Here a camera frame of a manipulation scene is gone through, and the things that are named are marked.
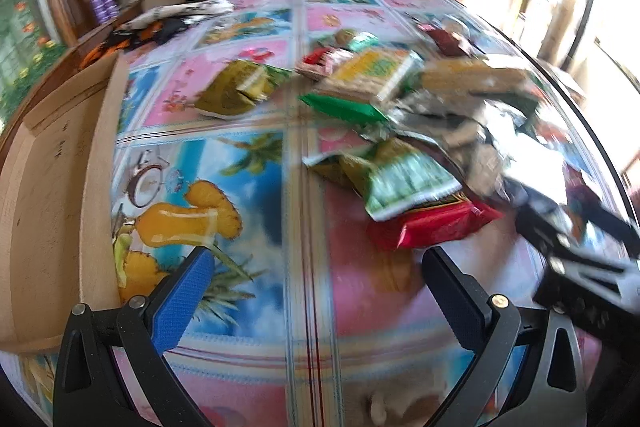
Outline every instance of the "printed tablecloth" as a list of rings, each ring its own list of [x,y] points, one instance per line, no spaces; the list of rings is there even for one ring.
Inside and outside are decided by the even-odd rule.
[[[205,22],[164,46],[128,55],[111,187],[114,219],[139,217],[159,201],[188,208],[185,194],[206,180],[241,220],[238,237],[220,236],[218,246],[253,277],[233,277],[218,262],[218,285],[166,359],[218,427],[369,426],[367,400],[374,392],[384,397],[388,425],[423,425],[472,355],[456,342],[422,283],[421,252],[378,251],[366,235],[362,201],[309,174],[301,162],[363,140],[297,100],[310,87],[303,78],[241,120],[206,118],[193,102],[230,60],[292,68],[319,36],[340,28],[372,32],[383,44],[413,48],[429,60],[434,49],[406,14],[426,22],[456,17],[485,53],[518,52],[452,0],[232,1],[231,26]],[[552,87],[540,80],[540,88],[548,116],[540,136],[599,180],[610,201]],[[590,238],[604,241],[593,230]],[[191,248],[151,248],[134,232],[123,298],[148,293]],[[444,248],[489,293],[530,303],[542,262],[517,236],[513,216]],[[581,337],[580,345],[593,367],[596,344]],[[504,401],[521,355],[512,357],[487,417]],[[143,416],[157,422],[126,357],[119,351],[116,357]],[[0,355],[20,394],[49,424],[56,358]]]

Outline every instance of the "palm tree print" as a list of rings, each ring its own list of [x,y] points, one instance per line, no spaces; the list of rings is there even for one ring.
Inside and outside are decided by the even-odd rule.
[[[237,326],[238,323],[229,315],[229,311],[238,311],[236,303],[245,299],[255,299],[255,295],[237,290],[234,287],[241,283],[252,281],[266,271],[261,270],[253,273],[248,270],[246,271],[245,267],[251,259],[252,257],[240,265],[242,272],[246,273],[246,276],[239,275],[233,270],[217,272],[213,276],[209,287],[204,292],[196,311],[203,311],[208,314],[209,317],[214,318],[222,324],[230,323]],[[197,312],[195,317],[197,320],[200,320]]]
[[[268,132],[252,138],[249,143],[226,138],[218,138],[218,141],[246,151],[239,162],[220,171],[223,176],[234,176],[244,169],[251,174],[262,174],[267,162],[282,163],[282,135]]]

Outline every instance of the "dark red snack bag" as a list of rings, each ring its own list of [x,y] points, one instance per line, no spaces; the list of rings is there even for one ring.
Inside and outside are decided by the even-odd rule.
[[[464,239],[502,214],[489,205],[470,201],[462,192],[388,221],[370,221],[367,233],[382,250],[428,248]]]
[[[445,57],[468,57],[472,55],[471,44],[462,36],[428,24],[418,24],[418,29],[433,39]]]

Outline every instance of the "yellow snack package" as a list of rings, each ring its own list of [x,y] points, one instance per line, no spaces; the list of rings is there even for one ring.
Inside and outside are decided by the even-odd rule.
[[[433,94],[520,92],[531,83],[524,60],[505,55],[436,60],[425,66],[421,80]]]
[[[379,105],[393,98],[407,73],[421,63],[414,52],[368,48],[322,80],[316,94]]]

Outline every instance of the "food wrapper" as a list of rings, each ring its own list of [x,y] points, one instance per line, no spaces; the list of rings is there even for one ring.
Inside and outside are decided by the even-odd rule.
[[[448,32],[430,24],[418,24],[418,29],[427,34],[435,42],[439,51],[445,57],[470,57],[474,54],[473,47],[462,35]]]
[[[384,121],[380,106],[402,90],[421,64],[422,59],[411,51],[370,48],[345,62],[300,100],[341,120]]]
[[[422,72],[422,87],[432,94],[533,92],[526,62],[519,57],[443,58]]]
[[[241,118],[254,109],[257,102],[267,100],[291,73],[248,60],[233,60],[200,93],[194,108],[201,114],[223,120]]]
[[[234,60],[220,71],[193,104],[201,114],[233,120],[255,107],[255,102],[238,91],[238,86],[251,78],[264,75],[264,67],[247,60]]]
[[[394,48],[370,48],[355,55],[315,92],[354,102],[381,104],[393,98],[402,81],[422,59],[414,52]]]
[[[310,171],[353,188],[364,199],[365,209],[374,221],[391,219],[461,188],[430,156],[396,138],[304,158],[303,162]]]
[[[387,122],[367,125],[361,134],[372,141],[397,136],[435,158],[469,193],[502,198],[504,173],[524,115],[508,104],[483,99],[461,103],[456,110],[461,114],[415,114],[397,106],[386,113]]]
[[[267,100],[273,91],[291,78],[292,73],[290,70],[284,70],[266,64],[260,64],[260,66],[263,67],[263,71],[256,70],[254,74],[246,78],[236,88],[240,93],[254,102]]]
[[[319,48],[296,64],[296,73],[320,81],[353,58],[353,53],[340,48]]]
[[[502,214],[482,201],[470,201],[456,192],[422,204],[397,217],[367,226],[367,235],[382,250],[429,248],[464,239]]]
[[[378,44],[378,38],[369,32],[343,28],[334,34],[320,37],[318,44],[326,48],[342,48],[353,53],[360,53],[364,49]]]

